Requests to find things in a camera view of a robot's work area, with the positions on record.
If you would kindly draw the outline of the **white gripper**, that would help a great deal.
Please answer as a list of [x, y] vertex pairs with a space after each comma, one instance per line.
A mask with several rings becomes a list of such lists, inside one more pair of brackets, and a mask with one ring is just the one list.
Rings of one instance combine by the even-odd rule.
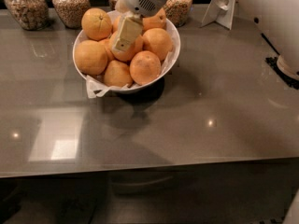
[[122, 15], [112, 48], [117, 51], [127, 51], [142, 34], [142, 17], [154, 16], [167, 0], [118, 0], [115, 9], [120, 13], [129, 10], [138, 15]]

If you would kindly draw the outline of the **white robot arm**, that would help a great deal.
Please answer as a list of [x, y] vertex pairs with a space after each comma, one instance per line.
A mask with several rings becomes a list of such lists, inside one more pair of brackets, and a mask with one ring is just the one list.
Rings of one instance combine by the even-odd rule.
[[[126, 51], [142, 32], [142, 19], [154, 16], [166, 0], [119, 0], [122, 13], [113, 49]], [[211, 0], [202, 26], [232, 27], [235, 5], [248, 14], [278, 53], [278, 69], [299, 79], [299, 0]]]

